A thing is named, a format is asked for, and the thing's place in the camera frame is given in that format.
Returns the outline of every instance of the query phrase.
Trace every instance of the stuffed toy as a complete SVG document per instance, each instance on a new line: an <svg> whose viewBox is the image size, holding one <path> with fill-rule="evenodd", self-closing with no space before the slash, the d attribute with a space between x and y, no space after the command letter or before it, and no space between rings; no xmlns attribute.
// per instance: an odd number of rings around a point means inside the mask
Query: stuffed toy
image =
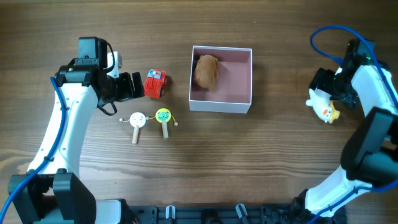
<svg viewBox="0 0 398 224"><path fill-rule="evenodd" d="M218 79L218 60L211 55L201 55L193 73L194 82L207 90L215 91Z"/></svg>

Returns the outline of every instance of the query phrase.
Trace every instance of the toy car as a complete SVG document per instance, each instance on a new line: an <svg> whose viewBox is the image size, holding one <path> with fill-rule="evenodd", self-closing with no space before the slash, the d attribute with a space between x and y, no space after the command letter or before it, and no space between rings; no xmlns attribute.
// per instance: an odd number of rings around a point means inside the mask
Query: toy car
<svg viewBox="0 0 398 224"><path fill-rule="evenodd" d="M160 98L164 96L164 85L167 84L167 74L160 69L149 70L145 80L144 92L146 96Z"/></svg>

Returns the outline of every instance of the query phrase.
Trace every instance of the wooden table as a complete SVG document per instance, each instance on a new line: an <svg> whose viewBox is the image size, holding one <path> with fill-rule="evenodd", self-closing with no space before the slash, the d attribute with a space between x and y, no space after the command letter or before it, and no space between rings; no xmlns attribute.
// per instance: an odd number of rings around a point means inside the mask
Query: wooden table
<svg viewBox="0 0 398 224"><path fill-rule="evenodd" d="M330 125L305 106L315 72L337 69L311 49L320 27L346 24L377 40L379 59L398 72L396 1L12 2L0 5L1 204L10 176L26 172L42 142L53 108L50 76L77 56L81 36L110 42L123 55L122 72L144 78L161 68L172 77L161 100L118 103L115 116L96 110L87 128L81 180L96 198L130 205L287 203L330 175L363 112L337 105L341 118ZM351 37L326 32L317 45L342 57ZM193 45L252 48L248 114L189 111ZM170 139L151 121L133 146L132 127L119 118L162 107L179 122ZM396 223L397 200L396 190L357 198L347 206L349 222ZM6 220L20 222L13 205Z"/></svg>

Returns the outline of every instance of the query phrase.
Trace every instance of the open box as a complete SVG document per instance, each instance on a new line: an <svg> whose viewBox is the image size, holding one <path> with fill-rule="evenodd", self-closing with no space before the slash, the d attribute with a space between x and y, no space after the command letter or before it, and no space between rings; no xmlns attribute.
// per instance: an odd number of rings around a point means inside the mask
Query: open box
<svg viewBox="0 0 398 224"><path fill-rule="evenodd" d="M195 88L193 72L201 55L211 55L219 62L214 92ZM231 47L193 46L189 109L225 113L247 113L251 106L252 51Z"/></svg>

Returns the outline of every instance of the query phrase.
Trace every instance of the blue cable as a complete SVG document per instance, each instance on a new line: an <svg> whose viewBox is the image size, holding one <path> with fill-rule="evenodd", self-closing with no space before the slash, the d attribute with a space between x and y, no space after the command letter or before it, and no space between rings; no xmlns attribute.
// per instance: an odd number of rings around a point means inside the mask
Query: blue cable
<svg viewBox="0 0 398 224"><path fill-rule="evenodd" d="M386 76L384 75L383 71L381 70L381 66L380 66L380 64L379 64L379 61L377 60L376 54L374 53L372 47L369 45L369 43L365 40L365 38L364 38L361 34L359 34L358 32L356 32L355 30L353 30L353 29L351 29L351 28L349 28L349 27L343 26L343 25L330 25L330 26L325 26L325 27L322 27L321 29L318 29L317 31L315 31L315 32L311 35L311 37L310 37L310 43L311 43L312 48L313 48L315 51L317 51L318 53L320 53L321 55L326 56L326 57L328 57L328 58L331 58L332 60L334 60L334 61L335 61L337 64L339 64L339 65L341 65L341 64L343 63L343 59L338 58L338 57L334 57L334 56L332 56L332 55L330 55L330 54L326 54L326 53L322 52L322 51L319 50L319 49L314 45L314 43L313 43L313 38L314 38L317 34L319 34L319 33L322 32L322 31L329 30L329 29L341 29L341 30L348 31L348 32L354 34L357 38L359 38L359 39L365 44L366 48L369 50L369 53L371 54L371 58L372 58L372 60L373 60L373 62L374 62L374 65L376 66L376 68L377 68L377 70L378 70L378 72L379 72L379 74L380 74L380 76L381 76L381 79L383 80L383 82L384 82L384 84L385 84L385 86L386 86L386 88L387 88L387 91L389 92L389 94L390 94L390 96L391 96L391 99L392 99L392 101L394 102L394 106L395 106L396 108L398 108L398 100L397 100L397 97L396 97L396 95L394 94L394 91L392 90L391 86L388 84L388 81L387 81Z"/></svg>
<svg viewBox="0 0 398 224"><path fill-rule="evenodd" d="M390 87L390 85L388 84L387 78L384 75L383 71L381 70L381 66L376 58L376 54L374 53L372 47L369 45L369 43L365 40L365 38L363 36L361 36L361 34L359 34L358 32L356 32L355 30L346 27L346 26L342 26L342 25L330 25L330 26L325 26L322 27L321 29L318 29L317 31L315 31L310 38L310 43L312 48L317 51L318 53L320 53L323 56L326 56L328 58L331 58L332 60L334 60L337 64L341 65L343 63L343 59L342 58L338 58L338 57L334 57L330 54L326 54L324 52L322 52L321 50L319 50L313 43L313 38L320 32L324 31L324 30L328 30L328 29L341 29L341 30L345 30L348 31L352 34L354 34L357 38L359 38L366 46L366 48L369 50L369 53L371 54L371 58L392 98L392 101L394 102L394 106L396 108L398 108L398 100L394 94L394 91L392 90L392 88ZM330 205L327 208L324 208L322 210L320 210L309 222L307 222L306 224L312 224L314 223L317 218L319 218L321 216L322 213L327 212L329 210L333 210L335 207L339 206L340 204L344 203L347 199L349 199L352 195L357 194L359 190L369 190L371 192L386 192L388 190L391 190L395 187L398 186L398 180L395 180L393 182L391 182L390 184L383 186L383 187L357 187L354 188L350 193L348 193L347 195L345 195L342 199L340 199L338 202L334 203L333 205Z"/></svg>
<svg viewBox="0 0 398 224"><path fill-rule="evenodd" d="M52 85L54 86L55 91L57 92L58 98L59 98L61 106L62 106L62 118L61 118L60 129L58 130L57 137L54 140L54 143L53 143L53 145L51 147L51 150L50 150L49 154L47 155L47 158L51 158L53 156L53 154L55 153L55 150L57 149L58 143L60 142L60 139L61 139L61 136L62 136L63 128L65 127L65 120L66 120L66 117L67 117L66 105L65 105L65 102L64 102L63 97L61 95L61 92L59 90L59 87L58 87L57 83L55 82L54 77L51 77L51 82L52 82ZM10 196L6 200L6 203L4 203L4 206L1 209L0 223L3 222L4 217L6 216L7 209L10 206L11 202L28 185L28 183L36 176L36 174L38 174L48 163L49 163L49 160L48 159L44 159L43 162L41 163L41 165L39 165L38 168L36 168L35 171L33 171L31 174L29 174L15 188L15 190L10 194Z"/></svg>

